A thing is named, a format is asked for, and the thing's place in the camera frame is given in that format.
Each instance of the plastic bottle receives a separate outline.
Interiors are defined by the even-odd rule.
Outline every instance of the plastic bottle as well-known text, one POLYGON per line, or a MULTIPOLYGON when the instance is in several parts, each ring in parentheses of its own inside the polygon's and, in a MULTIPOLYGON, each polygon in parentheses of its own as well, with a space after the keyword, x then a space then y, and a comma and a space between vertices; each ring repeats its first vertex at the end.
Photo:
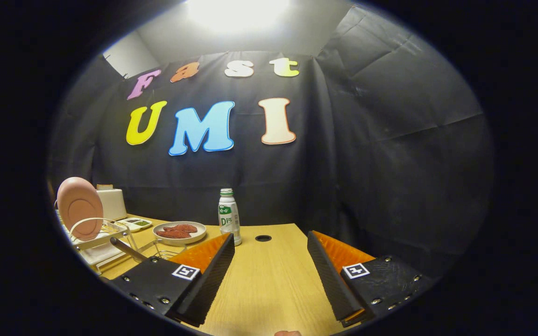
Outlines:
POLYGON ((231 232, 234 234, 234 245, 241 244, 240 219, 238 217, 238 206, 235 204, 234 191, 232 189, 222 189, 219 192, 219 231, 221 233, 231 232))

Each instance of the handle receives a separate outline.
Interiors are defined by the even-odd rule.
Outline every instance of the handle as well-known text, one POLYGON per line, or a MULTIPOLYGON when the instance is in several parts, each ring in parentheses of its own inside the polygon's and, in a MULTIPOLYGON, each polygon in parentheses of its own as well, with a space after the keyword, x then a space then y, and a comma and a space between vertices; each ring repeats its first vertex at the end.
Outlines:
POLYGON ((111 237, 109 239, 109 242, 111 242, 111 245, 117 247, 120 251, 125 252, 126 254, 129 254, 132 256, 132 258, 138 260, 138 261, 145 261, 148 258, 143 256, 142 254, 138 253, 137 251, 134 251, 130 246, 124 244, 121 242, 121 240, 118 240, 115 237, 111 237))

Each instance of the white plate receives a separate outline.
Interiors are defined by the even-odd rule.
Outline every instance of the white plate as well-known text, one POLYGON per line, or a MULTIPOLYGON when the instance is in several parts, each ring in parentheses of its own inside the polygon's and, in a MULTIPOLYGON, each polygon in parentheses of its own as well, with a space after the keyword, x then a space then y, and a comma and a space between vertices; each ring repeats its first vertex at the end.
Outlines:
POLYGON ((203 224, 196 223, 196 222, 180 221, 180 222, 163 223, 153 228, 153 234, 155 235, 155 237, 157 237, 158 239, 161 239, 163 242, 168 243, 169 245, 174 245, 174 246, 184 246, 185 244, 198 242, 199 240, 205 237, 206 233, 207 233, 207 228, 203 224), (163 231, 164 227, 175 227, 176 225, 180 225, 180 224, 190 224, 193 227, 196 227, 198 231, 191 233, 190 238, 165 238, 156 234, 157 231, 163 231))

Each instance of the table grommet hole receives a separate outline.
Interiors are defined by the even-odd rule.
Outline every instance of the table grommet hole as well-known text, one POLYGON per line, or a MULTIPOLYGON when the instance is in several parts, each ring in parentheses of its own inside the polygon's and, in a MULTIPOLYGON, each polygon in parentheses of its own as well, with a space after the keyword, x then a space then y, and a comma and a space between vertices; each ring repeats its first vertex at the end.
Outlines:
POLYGON ((256 236, 255 239, 259 242, 268 242, 271 240, 271 236, 267 236, 267 234, 261 234, 260 236, 256 236))

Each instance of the yellow letter u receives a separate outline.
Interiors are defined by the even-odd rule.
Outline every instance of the yellow letter u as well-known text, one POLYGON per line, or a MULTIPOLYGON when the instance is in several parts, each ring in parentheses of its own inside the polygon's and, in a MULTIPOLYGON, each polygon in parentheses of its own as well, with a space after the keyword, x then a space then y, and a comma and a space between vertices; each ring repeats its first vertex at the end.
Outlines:
POLYGON ((155 132, 156 124, 159 121, 159 115, 161 114, 161 109, 163 106, 167 105, 165 100, 151 105, 151 119, 149 119, 149 124, 147 129, 144 132, 138 132, 138 126, 141 123, 141 117, 143 113, 147 111, 147 107, 137 108, 132 113, 130 113, 130 124, 128 124, 128 132, 126 132, 126 141, 130 145, 140 145, 145 143, 153 133, 155 132))

